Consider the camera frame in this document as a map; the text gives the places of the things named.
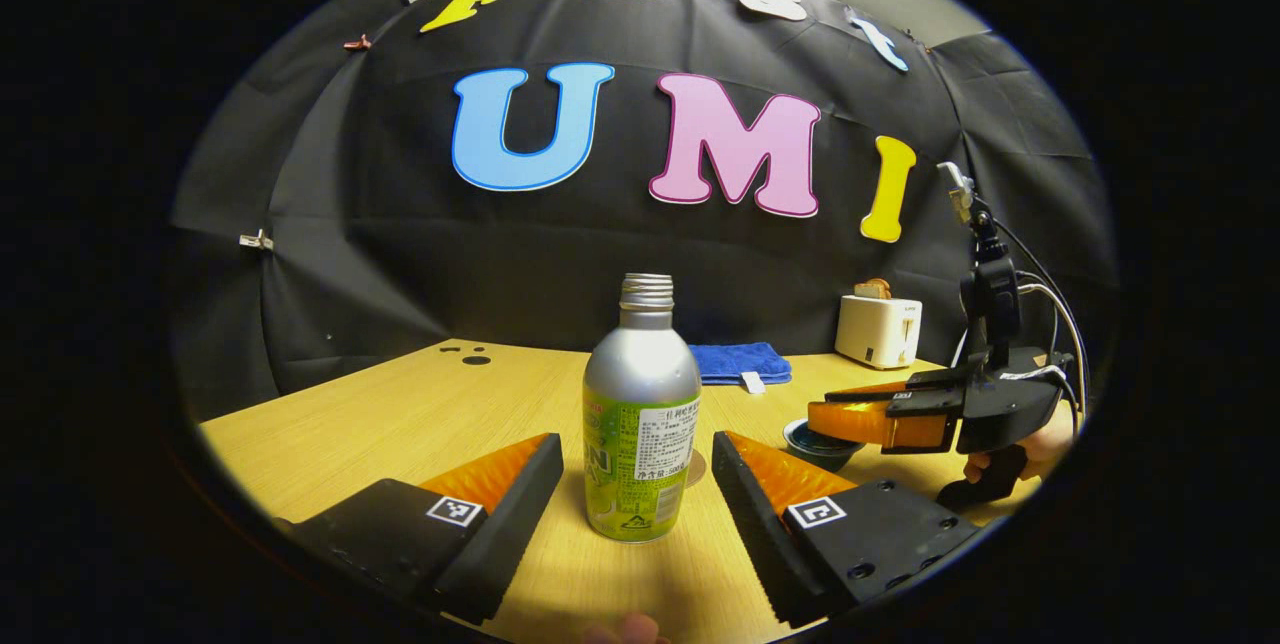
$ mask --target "aluminum bottle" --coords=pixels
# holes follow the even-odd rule
[[[672,293],[669,275],[627,274],[618,326],[582,379],[588,520],[620,542],[671,531],[694,451],[701,379],[671,328]]]

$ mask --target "blue letter u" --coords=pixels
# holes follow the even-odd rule
[[[568,178],[586,161],[595,134],[595,97],[600,85],[613,79],[613,67],[561,64],[547,78],[561,88],[556,134],[547,149],[530,155],[503,143],[511,92],[529,79],[525,70],[480,70],[453,85],[462,97],[453,124],[453,168],[463,179],[481,189],[527,192]]]

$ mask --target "pink letter m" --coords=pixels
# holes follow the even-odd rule
[[[680,205],[705,202],[712,187],[699,170],[707,147],[731,204],[742,201],[768,157],[769,174],[755,192],[755,204],[782,216],[818,214],[812,183],[813,125],[822,111],[812,102],[777,93],[749,129],[717,79],[666,74],[658,88],[671,97],[671,149],[667,169],[649,182],[654,198]]]

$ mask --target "blue towel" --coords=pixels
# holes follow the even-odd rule
[[[754,371],[765,384],[791,382],[791,362],[767,342],[755,344],[691,344],[703,384],[741,384],[744,371]]]

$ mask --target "table surface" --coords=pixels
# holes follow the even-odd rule
[[[564,475],[484,631],[517,643],[563,644],[577,641],[591,622],[643,611],[673,641],[772,641],[795,630],[773,617],[709,471],[712,435],[728,429],[785,448],[782,426],[804,419],[808,403],[823,393],[938,369],[915,361],[877,371],[840,353],[809,353],[786,357],[791,382],[771,384],[764,394],[704,385],[694,449],[707,460],[707,474],[689,487],[668,536],[621,544],[586,522],[581,388],[588,356],[451,339],[201,429],[250,498],[266,515],[289,521],[306,520],[379,479],[420,484],[556,431]],[[490,361],[472,365],[465,357]],[[840,474],[854,483],[891,478],[932,497],[961,476],[964,461],[955,452],[882,456],[868,446]],[[1011,513],[1037,485],[1020,481],[1009,498],[966,517],[982,525]]]

